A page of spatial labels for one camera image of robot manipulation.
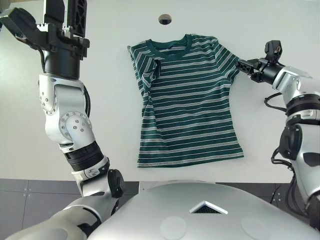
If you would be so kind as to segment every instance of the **striped t-shirt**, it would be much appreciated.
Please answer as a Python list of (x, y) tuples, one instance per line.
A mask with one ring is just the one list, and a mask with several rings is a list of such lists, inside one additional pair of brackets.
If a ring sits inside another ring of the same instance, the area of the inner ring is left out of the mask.
[(243, 157), (229, 107), (238, 57), (196, 34), (128, 50), (143, 98), (139, 168)]

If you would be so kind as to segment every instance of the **white tabletop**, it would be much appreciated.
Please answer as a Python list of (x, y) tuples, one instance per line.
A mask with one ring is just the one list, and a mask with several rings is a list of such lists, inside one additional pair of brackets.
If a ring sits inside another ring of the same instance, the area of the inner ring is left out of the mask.
[[(14, 3), (42, 23), (43, 1)], [(172, 23), (158, 17), (170, 14)], [(320, 77), (320, 7), (305, 0), (88, 0), (88, 58), (80, 80), (91, 96), (96, 140), (126, 181), (203, 180), (288, 182), (291, 173), (270, 162), (285, 115), (264, 106), (275, 93), (240, 73), (230, 108), (245, 157), (178, 168), (137, 168), (142, 99), (127, 45), (146, 39), (179, 40), (186, 33), (215, 36), (242, 59), (265, 56), (265, 43), (281, 40), (281, 63)], [(0, 178), (72, 180), (71, 167), (46, 136), (38, 93), (39, 53), (0, 32)], [(276, 105), (282, 99), (272, 100)]]

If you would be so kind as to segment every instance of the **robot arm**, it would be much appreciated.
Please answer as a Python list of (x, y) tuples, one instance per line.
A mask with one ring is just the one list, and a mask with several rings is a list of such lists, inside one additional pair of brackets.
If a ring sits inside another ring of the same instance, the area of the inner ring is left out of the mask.
[(124, 180), (101, 152), (89, 120), (90, 99), (79, 80), (80, 60), (90, 45), (85, 39), (87, 2), (68, 1), (64, 27), (63, 0), (44, 2), (44, 23), (22, 8), (5, 10), (0, 22), (14, 37), (38, 50), (43, 74), (39, 99), (45, 114), (45, 131), (59, 145), (73, 169), (81, 198), (53, 217), (20, 231), (9, 239), (86, 239), (116, 210), (124, 193)]
[(265, 53), (265, 58), (239, 60), (237, 66), (282, 93), (287, 119), (278, 152), (290, 160), (310, 225), (320, 230), (320, 80), (280, 64), (280, 41), (268, 42)]

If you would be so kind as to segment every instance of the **white stripe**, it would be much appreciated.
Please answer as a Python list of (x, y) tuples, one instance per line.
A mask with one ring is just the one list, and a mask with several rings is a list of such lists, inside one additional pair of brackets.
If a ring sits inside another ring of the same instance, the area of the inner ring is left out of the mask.
[(205, 94), (209, 94), (209, 93), (212, 93), (214, 91), (217, 91), (217, 90), (221, 90), (223, 88), (230, 88), (230, 86), (231, 86), (231, 84), (228, 83), (228, 84), (222, 84), (221, 86), (214, 87), (214, 88), (212, 88), (210, 90), (207, 90), (207, 91), (197, 91), (197, 92), (192, 92), (192, 93), (182, 93), (182, 94), (175, 94), (175, 95), (156, 96), (156, 97), (153, 97), (152, 99), (153, 100), (173, 99), (173, 98), (188, 97), (188, 96), (194, 96), (194, 95), (205, 95)]
[(214, 53), (213, 49), (209, 49), (207, 51), (196, 51), (196, 52), (191, 52), (183, 55), (183, 57), (189, 57), (189, 56), (195, 56), (195, 55), (208, 55)]
[(171, 65), (166, 66), (166, 64), (170, 64), (170, 63), (176, 63), (176, 62), (186, 62), (186, 61), (198, 61), (200, 59), (207, 59), (207, 56), (202, 56), (202, 57), (196, 57), (196, 58), (192, 58), (192, 59), (184, 59), (184, 60), (174, 60), (174, 61), (164, 61), (163, 62), (163, 67), (170, 67)]
[[(223, 128), (223, 127), (211, 127), (211, 128), (207, 128), (205, 130), (212, 130), (212, 129), (218, 129), (218, 128)], [(170, 139), (162, 139), (162, 138), (141, 139), (141, 142), (145, 142), (145, 143), (146, 142), (164, 142), (164, 143), (169, 143), (169, 142), (174, 142), (174, 141), (179, 141), (179, 140), (196, 139), (196, 138), (209, 137), (209, 136), (211, 137), (211, 136), (216, 136), (216, 135), (232, 134), (234, 132), (235, 132), (234, 129), (230, 129), (230, 130), (224, 130), (224, 131), (195, 134), (195, 135), (190, 135), (190, 136), (177, 136), (177, 137), (173, 137), (173, 138), (170, 138)], [(176, 133), (174, 133), (174, 134), (166, 134), (165, 136), (167, 137), (167, 136), (170, 136), (170, 135), (177, 135), (177, 134)]]
[(173, 158), (181, 158), (181, 157), (187, 157), (187, 156), (193, 156), (193, 155), (199, 155), (199, 154), (203, 155), (203, 154), (210, 154), (210, 153), (216, 153), (216, 152), (226, 152), (226, 151), (235, 150), (235, 149), (240, 149), (240, 147), (224, 149), (224, 150), (200, 152), (200, 153), (191, 153), (191, 154), (179, 155), (179, 156), (163, 156), (163, 157), (152, 157), (152, 158), (139, 157), (139, 159), (149, 159), (149, 160), (150, 159), (173, 159)]
[(184, 71), (190, 71), (190, 70), (199, 70), (199, 69), (206, 69), (206, 68), (213, 68), (212, 65), (210, 66), (202, 66), (202, 67), (195, 67), (195, 68), (190, 68), (188, 67), (188, 69), (177, 69), (177, 70), (171, 70), (171, 71), (163, 71), (163, 68), (161, 68), (161, 73), (162, 74), (167, 74), (167, 73), (177, 73), (177, 72), (184, 72)]
[(210, 95), (207, 94), (206, 96), (201, 96), (201, 97), (188, 98), (188, 99), (182, 99), (182, 100), (162, 101), (160, 104), (181, 103), (181, 102), (183, 103), (185, 101), (196, 100), (196, 99), (205, 99), (205, 98), (213, 97), (213, 96), (216, 96), (216, 95), (223, 95), (224, 93), (228, 93), (228, 95), (229, 95), (229, 91), (221, 91), (219, 93), (210, 94)]
[(206, 110), (206, 111), (200, 111), (196, 113), (185, 113), (181, 115), (175, 115), (175, 116), (166, 116), (166, 117), (158, 117), (157, 118), (157, 123), (165, 120), (171, 120), (171, 119), (180, 119), (180, 118), (188, 118), (188, 117), (196, 117), (196, 116), (201, 116), (204, 114), (213, 114), (213, 113), (224, 113), (230, 111), (229, 107), (225, 107), (223, 109), (218, 109), (218, 110)]
[(180, 73), (180, 74), (174, 74), (174, 75), (169, 75), (169, 76), (159, 76), (158, 79), (172, 79), (172, 78), (180, 78), (180, 77), (188, 77), (188, 76), (193, 76), (193, 75), (201, 75), (201, 74), (209, 74), (209, 73), (214, 73), (217, 72), (217, 69), (211, 69), (207, 71), (194, 71), (194, 72), (188, 72), (188, 73)]
[(186, 159), (186, 160), (179, 160), (179, 161), (160, 161), (160, 162), (152, 162), (152, 163), (142, 163), (138, 162), (138, 167), (152, 167), (152, 166), (165, 166), (165, 165), (179, 165), (179, 164), (187, 164), (187, 163), (198, 163), (202, 161), (208, 160), (215, 160), (215, 159), (225, 159), (225, 158), (234, 158), (234, 157), (243, 157), (242, 152), (232, 153), (232, 154), (225, 154), (225, 155), (218, 155), (218, 156), (206, 156), (200, 157), (196, 159)]
[(223, 104), (214, 105), (214, 106), (201, 106), (201, 107), (198, 107), (195, 109), (181, 109), (181, 110), (176, 110), (176, 111), (157, 112), (156, 115), (159, 116), (159, 115), (163, 115), (163, 114), (176, 114), (179, 112), (187, 113), (187, 112), (197, 111), (197, 110), (202, 110), (202, 109), (212, 109), (213, 107), (221, 107), (224, 105), (229, 105), (229, 102), (225, 102)]
[[(198, 87), (198, 88), (205, 88), (205, 87), (209, 87), (212, 88), (214, 87), (216, 84), (220, 84), (222, 81), (219, 81), (221, 79), (225, 79), (225, 76), (220, 76), (220, 77), (215, 77), (215, 78), (211, 78), (208, 80), (202, 80), (204, 78), (208, 78), (208, 76), (203, 76), (203, 77), (197, 77), (196, 79), (198, 79), (199, 81), (192, 81), (192, 82), (186, 82), (186, 83), (179, 83), (179, 84), (173, 84), (173, 85), (166, 85), (166, 86), (156, 86), (156, 87), (151, 87), (151, 91), (155, 91), (155, 90), (165, 90), (165, 89), (174, 89), (174, 88), (179, 88), (179, 87), (189, 87), (189, 86), (193, 86), (193, 85), (203, 85), (203, 84), (209, 84), (212, 83), (212, 85), (210, 86), (203, 86), (203, 87)], [(182, 89), (182, 90), (175, 90), (175, 91), (185, 91), (185, 90), (189, 90), (189, 88), (187, 89)]]
[(206, 41), (203, 41), (203, 42), (198, 41), (198, 42), (192, 43), (191, 46), (194, 47), (194, 46), (198, 46), (198, 45), (212, 44), (212, 43), (214, 43), (216, 41), (218, 41), (218, 39), (206, 40)]
[(170, 84), (173, 83), (172, 85), (176, 84), (176, 82), (185, 82), (187, 80), (198, 80), (198, 79), (205, 79), (205, 78), (210, 78), (210, 77), (214, 77), (217, 75), (221, 75), (221, 72), (217, 69), (217, 73), (211, 74), (211, 75), (207, 75), (207, 76), (198, 76), (198, 77), (193, 77), (193, 78), (183, 78), (183, 79), (170, 79), (170, 80), (166, 80), (166, 81), (159, 81), (159, 82), (155, 82), (153, 84), (153, 86), (156, 88), (157, 85), (163, 85), (164, 83), (166, 84)]
[(137, 56), (136, 59), (135, 59), (135, 64), (137, 65), (137, 64), (139, 63), (139, 60), (140, 60), (140, 58), (141, 58), (142, 55), (144, 55), (144, 54), (149, 54), (149, 53), (151, 53), (150, 50), (139, 52), (139, 53), (138, 53), (138, 56)]
[(191, 96), (195, 95), (196, 93), (202, 93), (202, 91), (198, 91), (198, 90), (202, 90), (202, 89), (208, 89), (208, 88), (212, 88), (214, 86), (197, 86), (197, 87), (192, 87), (192, 88), (188, 88), (188, 89), (181, 89), (181, 90), (172, 90), (172, 91), (157, 91), (157, 92), (154, 92), (153, 94), (168, 94), (168, 93), (172, 93), (170, 96), (163, 96), (163, 97), (175, 97), (175, 96), (178, 96), (179, 94), (177, 94), (178, 92), (183, 92), (183, 91), (190, 91), (190, 90), (194, 90), (188, 94), (190, 94)]
[(187, 144), (197, 144), (197, 143), (204, 143), (204, 142), (213, 142), (217, 140), (222, 140), (222, 139), (231, 139), (231, 138), (236, 138), (236, 136), (228, 136), (228, 137), (221, 137), (217, 139), (209, 139), (209, 140), (203, 140), (203, 141), (192, 141), (192, 142), (184, 142), (184, 143), (179, 143), (179, 144), (170, 144), (170, 145), (156, 145), (156, 146), (144, 146), (140, 145), (140, 148), (171, 148), (175, 146), (180, 146), (180, 145), (187, 145)]
[(192, 146), (192, 147), (185, 147), (175, 150), (152, 150), (152, 151), (144, 151), (140, 150), (140, 154), (175, 154), (175, 153), (181, 153), (181, 152), (187, 152), (192, 150), (201, 150), (201, 149), (208, 149), (208, 148), (216, 148), (221, 146), (230, 146), (238, 144), (238, 141), (229, 141), (229, 142), (220, 142), (220, 143), (214, 143), (209, 145), (201, 145), (201, 146)]
[(219, 70), (221, 70), (223, 67), (224, 67), (224, 65), (227, 63), (227, 61), (232, 57), (232, 53), (230, 52), (230, 54), (224, 59), (224, 61), (219, 65)]
[(162, 125), (171, 125), (171, 124), (177, 124), (177, 123), (185, 123), (185, 122), (190, 122), (190, 121), (200, 121), (202, 119), (212, 119), (212, 118), (222, 118), (222, 117), (226, 117), (226, 116), (231, 116), (231, 114), (224, 114), (224, 115), (214, 115), (214, 116), (207, 116), (207, 117), (200, 117), (200, 118), (194, 118), (194, 119), (188, 119), (188, 120), (185, 120), (185, 121), (172, 121), (172, 122), (166, 122), (166, 123), (158, 123), (157, 122), (157, 126), (162, 126)]
[(192, 103), (185, 103), (185, 104), (172, 104), (172, 105), (158, 106), (158, 107), (153, 106), (153, 108), (156, 111), (173, 109), (173, 108), (185, 108), (185, 107), (192, 107), (192, 106), (197, 106), (197, 105), (202, 105), (202, 104), (212, 104), (212, 103), (220, 102), (220, 101), (223, 101), (226, 99), (229, 99), (229, 96), (223, 96), (223, 97), (220, 97), (217, 99), (208, 99), (208, 100), (203, 100), (203, 101), (199, 101), (199, 102), (192, 102)]
[[(199, 127), (199, 126), (207, 126), (207, 125), (213, 125), (213, 124), (222, 124), (222, 123), (228, 123), (231, 122), (231, 118), (227, 118), (227, 119), (221, 119), (221, 120), (213, 120), (213, 121), (208, 121), (208, 122), (196, 122), (196, 123), (191, 123), (191, 124), (187, 124), (187, 125), (182, 125), (182, 126), (172, 126), (172, 127), (166, 127), (166, 128), (157, 128), (156, 126), (151, 126), (151, 127), (142, 127), (141, 130), (142, 131), (154, 131), (157, 130), (157, 132), (166, 132), (166, 131), (171, 131), (171, 130), (182, 130), (182, 129), (189, 129), (189, 128), (194, 128), (194, 127)], [(179, 133), (176, 134), (184, 134), (187, 132), (184, 131), (179, 131)]]
[(192, 38), (192, 40), (204, 40), (204, 39), (214, 39), (215, 37), (214, 36), (206, 36), (206, 37), (203, 37), (203, 38), (200, 38), (200, 37), (195, 37), (195, 38)]

